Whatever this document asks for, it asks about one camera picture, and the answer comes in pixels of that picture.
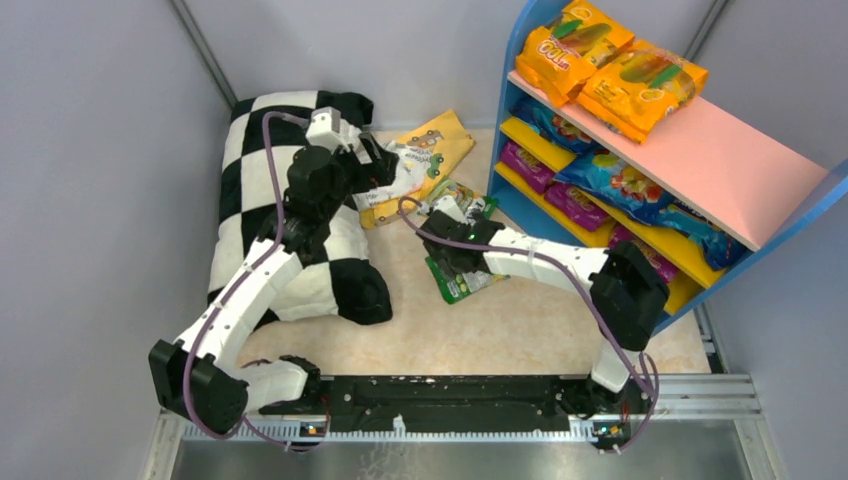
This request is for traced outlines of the purple candy bag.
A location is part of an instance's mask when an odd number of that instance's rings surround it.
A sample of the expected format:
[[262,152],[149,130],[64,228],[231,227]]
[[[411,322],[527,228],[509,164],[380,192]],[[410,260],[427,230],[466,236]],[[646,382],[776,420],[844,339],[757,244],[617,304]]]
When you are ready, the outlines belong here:
[[666,284],[678,275],[679,269],[675,265],[624,226],[617,224],[611,231],[608,247],[612,248],[621,242],[630,242],[635,245]]
[[544,194],[553,182],[555,172],[514,141],[505,143],[499,159],[537,194]]
[[567,218],[587,231],[594,232],[610,222],[611,217],[573,185],[552,183],[543,198]]

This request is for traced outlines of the orange candy bag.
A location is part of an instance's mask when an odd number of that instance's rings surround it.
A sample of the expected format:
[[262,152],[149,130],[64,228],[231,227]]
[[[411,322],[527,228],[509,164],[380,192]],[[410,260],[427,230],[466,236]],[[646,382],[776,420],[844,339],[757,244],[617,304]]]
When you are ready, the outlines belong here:
[[559,108],[634,39],[631,30],[591,2],[572,1],[554,20],[528,34],[515,70]]

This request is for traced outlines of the orange candy bag floor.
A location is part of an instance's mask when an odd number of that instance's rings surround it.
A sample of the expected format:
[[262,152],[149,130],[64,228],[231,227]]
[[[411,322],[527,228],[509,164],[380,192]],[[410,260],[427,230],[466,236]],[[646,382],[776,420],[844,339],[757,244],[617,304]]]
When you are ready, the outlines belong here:
[[699,96],[708,78],[707,69],[638,39],[587,80],[576,103],[642,144],[665,117]]

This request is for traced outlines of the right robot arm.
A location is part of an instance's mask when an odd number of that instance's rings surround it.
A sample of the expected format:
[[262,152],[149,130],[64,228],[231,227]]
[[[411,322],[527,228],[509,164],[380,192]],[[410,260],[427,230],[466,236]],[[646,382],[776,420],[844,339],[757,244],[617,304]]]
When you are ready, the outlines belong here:
[[433,212],[415,230],[430,257],[459,272],[517,276],[578,294],[604,337],[590,371],[613,394],[635,381],[658,395],[656,365],[645,350],[670,290],[633,243],[581,247],[533,237],[500,222],[459,222]]

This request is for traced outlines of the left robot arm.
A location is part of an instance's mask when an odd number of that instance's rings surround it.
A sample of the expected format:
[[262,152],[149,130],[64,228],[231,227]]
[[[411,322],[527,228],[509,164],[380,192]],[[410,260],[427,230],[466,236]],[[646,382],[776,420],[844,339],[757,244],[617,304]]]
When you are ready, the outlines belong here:
[[266,149],[276,213],[257,236],[244,263],[195,323],[148,354],[156,397],[216,439],[235,434],[246,413],[299,400],[319,371],[297,357],[242,368],[242,345],[272,301],[313,261],[330,222],[355,194],[389,186],[398,154],[369,133],[359,145],[307,145],[293,155],[280,185],[273,149]]

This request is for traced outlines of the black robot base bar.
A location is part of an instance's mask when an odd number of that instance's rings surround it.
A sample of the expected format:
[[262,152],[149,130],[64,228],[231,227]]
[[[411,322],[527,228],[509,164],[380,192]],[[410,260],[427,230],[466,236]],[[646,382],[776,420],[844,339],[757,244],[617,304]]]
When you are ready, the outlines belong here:
[[603,415],[630,420],[648,407],[634,382],[613,394],[586,376],[334,376],[308,381],[301,399],[260,412],[316,415],[333,433],[387,431],[397,418],[412,433],[530,433]]

